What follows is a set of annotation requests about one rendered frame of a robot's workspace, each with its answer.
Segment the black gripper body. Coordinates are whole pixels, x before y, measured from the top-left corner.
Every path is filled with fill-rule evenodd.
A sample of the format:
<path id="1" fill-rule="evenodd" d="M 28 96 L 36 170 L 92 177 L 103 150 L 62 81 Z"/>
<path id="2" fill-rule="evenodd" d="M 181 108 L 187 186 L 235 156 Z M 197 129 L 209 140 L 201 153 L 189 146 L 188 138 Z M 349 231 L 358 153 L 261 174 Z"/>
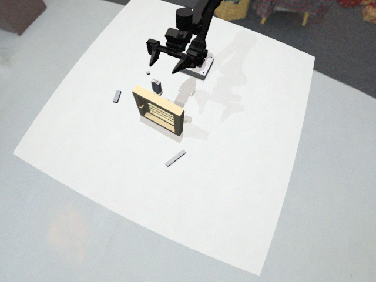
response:
<path id="1" fill-rule="evenodd" d="M 151 39 L 151 38 L 146 42 L 147 51 L 148 51 L 149 55 L 151 55 L 149 45 L 152 44 L 152 45 L 157 45 L 158 55 L 160 55 L 160 52 L 164 52 L 168 56 L 173 56 L 173 57 L 179 58 L 179 59 L 181 58 L 181 55 L 183 54 L 182 52 L 186 50 L 187 43 L 188 43 L 188 41 L 186 43 L 184 43 L 182 49 L 180 50 L 180 48 L 178 47 L 179 45 L 174 45 L 174 44 L 169 43 L 169 44 L 167 44 L 168 46 L 162 46 L 162 45 L 160 45 L 160 41 L 154 40 L 154 39 Z M 196 68 L 197 64 L 198 64 L 197 63 L 198 53 L 195 52 L 195 51 L 192 51 L 190 49 L 187 49 L 186 53 L 191 56 L 190 67 Z"/>

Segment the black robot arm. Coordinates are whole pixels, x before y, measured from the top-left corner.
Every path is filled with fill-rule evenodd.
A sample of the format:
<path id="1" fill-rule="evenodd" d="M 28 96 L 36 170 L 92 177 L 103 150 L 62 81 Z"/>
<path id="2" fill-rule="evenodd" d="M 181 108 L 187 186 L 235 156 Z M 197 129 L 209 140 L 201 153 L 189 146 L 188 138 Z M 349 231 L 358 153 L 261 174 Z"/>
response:
<path id="1" fill-rule="evenodd" d="M 190 50 L 198 53 L 197 67 L 202 66 L 207 57 L 206 35 L 210 28 L 213 13 L 223 0 L 198 0 L 197 5 L 192 8 L 186 6 L 176 10 L 176 28 L 168 28 L 165 38 L 167 44 L 179 45 L 180 50 L 184 43 L 190 43 L 191 38 L 197 35 L 189 45 Z M 188 44 L 187 43 L 187 44 Z"/>

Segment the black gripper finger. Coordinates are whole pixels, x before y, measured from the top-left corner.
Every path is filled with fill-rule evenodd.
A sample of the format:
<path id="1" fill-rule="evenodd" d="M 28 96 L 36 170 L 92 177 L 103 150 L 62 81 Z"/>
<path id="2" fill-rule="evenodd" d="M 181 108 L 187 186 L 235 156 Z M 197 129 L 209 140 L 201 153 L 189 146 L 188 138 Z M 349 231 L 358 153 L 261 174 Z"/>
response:
<path id="1" fill-rule="evenodd" d="M 180 70 L 190 68 L 190 64 L 191 64 L 191 56 L 183 53 L 181 55 L 181 58 L 180 58 L 178 64 L 176 65 L 176 67 L 174 67 L 172 74 L 174 75 L 175 73 L 177 73 Z"/>
<path id="2" fill-rule="evenodd" d="M 149 48 L 150 48 L 150 53 L 151 53 L 151 60 L 149 62 L 149 66 L 151 67 L 159 59 L 159 55 L 157 51 L 157 45 L 150 44 Z"/>

